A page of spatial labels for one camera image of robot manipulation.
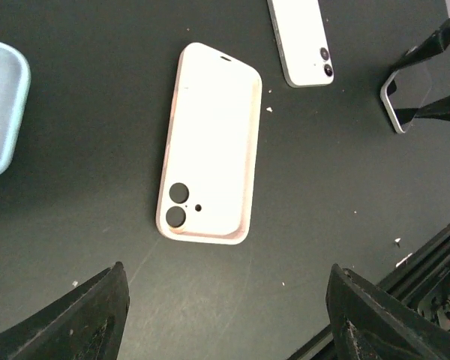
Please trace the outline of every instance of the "debris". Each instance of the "debris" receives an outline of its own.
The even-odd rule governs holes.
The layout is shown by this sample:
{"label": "debris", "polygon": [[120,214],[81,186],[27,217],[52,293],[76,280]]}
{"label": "debris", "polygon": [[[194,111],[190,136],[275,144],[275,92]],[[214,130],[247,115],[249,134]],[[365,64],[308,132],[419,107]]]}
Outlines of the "debris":
{"label": "debris", "polygon": [[402,265],[403,263],[405,263],[409,257],[412,256],[413,253],[409,253],[407,256],[405,256],[402,260],[400,260],[399,262],[397,262],[397,265],[395,265],[395,268],[397,268],[398,266]]}

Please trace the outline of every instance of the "light blue tray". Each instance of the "light blue tray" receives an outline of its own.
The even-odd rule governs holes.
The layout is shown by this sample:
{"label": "light blue tray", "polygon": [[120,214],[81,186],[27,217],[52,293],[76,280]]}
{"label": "light blue tray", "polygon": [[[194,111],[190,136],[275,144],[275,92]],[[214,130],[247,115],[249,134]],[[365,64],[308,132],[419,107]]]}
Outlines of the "light blue tray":
{"label": "light blue tray", "polygon": [[30,86],[25,57],[0,43],[0,174],[10,165]]}

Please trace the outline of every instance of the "table surface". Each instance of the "table surface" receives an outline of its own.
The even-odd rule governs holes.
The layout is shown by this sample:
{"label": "table surface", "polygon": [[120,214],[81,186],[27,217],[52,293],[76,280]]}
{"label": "table surface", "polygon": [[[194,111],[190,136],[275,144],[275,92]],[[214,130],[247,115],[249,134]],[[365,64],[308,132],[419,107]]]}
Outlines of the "table surface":
{"label": "table surface", "polygon": [[[265,0],[0,1],[0,41],[31,66],[0,176],[0,331],[122,261],[121,359],[285,359],[328,323],[333,263],[377,282],[450,222],[450,123],[396,135],[378,97],[445,3],[320,4],[335,79],[295,89]],[[176,66],[193,41],[264,85],[250,234],[232,247],[155,228]],[[433,96],[450,94],[450,52],[430,68]]]}

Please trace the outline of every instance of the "camera cutout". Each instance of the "camera cutout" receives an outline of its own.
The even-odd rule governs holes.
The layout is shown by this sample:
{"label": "camera cutout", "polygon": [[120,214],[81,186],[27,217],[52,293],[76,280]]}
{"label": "camera cutout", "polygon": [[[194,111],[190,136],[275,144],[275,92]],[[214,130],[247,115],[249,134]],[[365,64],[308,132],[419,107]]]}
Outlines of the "camera cutout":
{"label": "camera cutout", "polygon": [[333,77],[332,66],[330,66],[329,64],[325,64],[325,66],[323,67],[323,70],[325,71],[325,74],[327,77]]}
{"label": "camera cutout", "polygon": [[188,200],[190,192],[188,191],[187,185],[176,182],[170,187],[169,195],[174,203],[183,204]]}
{"label": "camera cutout", "polygon": [[329,51],[325,47],[320,49],[320,56],[322,56],[322,59],[325,61],[330,59]]}
{"label": "camera cutout", "polygon": [[185,219],[187,215],[185,214],[185,210],[180,206],[173,206],[169,208],[165,215],[166,223],[169,224],[170,227],[180,227],[185,223]]}

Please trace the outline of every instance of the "white smartphone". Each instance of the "white smartphone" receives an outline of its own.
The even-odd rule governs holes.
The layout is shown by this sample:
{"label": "white smartphone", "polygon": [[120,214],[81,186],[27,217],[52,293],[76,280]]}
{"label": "white smartphone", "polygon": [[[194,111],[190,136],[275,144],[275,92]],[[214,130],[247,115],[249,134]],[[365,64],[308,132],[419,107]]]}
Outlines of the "white smartphone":
{"label": "white smartphone", "polygon": [[156,223],[167,238],[234,245],[248,234],[262,80],[191,43],[180,55]]}
{"label": "white smartphone", "polygon": [[324,86],[334,79],[318,0],[268,0],[286,82]]}

